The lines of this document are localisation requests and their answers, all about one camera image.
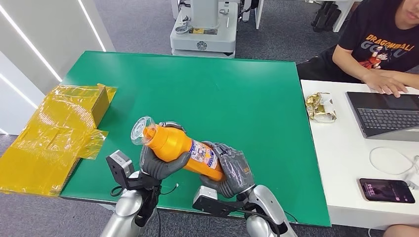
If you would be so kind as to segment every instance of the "white desk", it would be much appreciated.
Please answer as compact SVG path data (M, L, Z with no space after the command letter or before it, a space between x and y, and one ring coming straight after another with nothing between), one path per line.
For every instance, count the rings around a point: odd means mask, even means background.
M413 159L419 155L419 142L369 140L362 136L345 92L370 92L364 84L302 80L301 85L305 98L315 92L331 93L337 114L335 123L310 121L332 224L373 229L393 224L419 226L419 191L412 191L415 204L374 202L363 198L357 184L359 178L403 179L403 175L375 169L369 160L370 151L390 147ZM409 92L419 94L412 88ZM403 161L394 166L401 166Z

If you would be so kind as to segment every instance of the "white wall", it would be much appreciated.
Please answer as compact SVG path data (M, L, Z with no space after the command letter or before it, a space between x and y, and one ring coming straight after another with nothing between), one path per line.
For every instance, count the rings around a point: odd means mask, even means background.
M12 83L32 104L5 80ZM9 134L19 134L35 112L33 104L39 105L43 98L44 94L0 52L0 128Z
M92 0L82 0L107 51L115 51ZM0 0L41 55L64 78L86 50L102 51L78 0ZM0 14L0 51L44 94L59 82Z
M35 105L59 81L3 13L63 79L84 51L102 51L80 2L106 51L115 51L93 0L0 0L0 74ZM0 129L19 134L35 107L0 78Z

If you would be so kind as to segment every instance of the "smartphone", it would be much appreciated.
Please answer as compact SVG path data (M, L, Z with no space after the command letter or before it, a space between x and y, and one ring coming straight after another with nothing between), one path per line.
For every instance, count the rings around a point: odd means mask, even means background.
M359 179L359 184L369 201L415 203L409 186L403 180Z

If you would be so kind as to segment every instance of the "black t-shirt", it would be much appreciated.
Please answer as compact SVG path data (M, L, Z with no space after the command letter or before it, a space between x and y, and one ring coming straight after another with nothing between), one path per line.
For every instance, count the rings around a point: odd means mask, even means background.
M419 26L400 30L395 23L402 0L364 0L352 14L338 45L353 50L364 67L405 72L419 65ZM344 73L333 61L335 46L320 54L329 69Z

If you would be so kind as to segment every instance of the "bottle label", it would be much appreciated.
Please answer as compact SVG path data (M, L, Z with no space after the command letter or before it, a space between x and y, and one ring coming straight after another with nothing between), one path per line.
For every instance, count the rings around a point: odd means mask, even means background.
M217 167L217 157L215 156L214 152L203 143L192 140L192 146L189 152L191 153L192 159L201 163L205 163L212 169Z

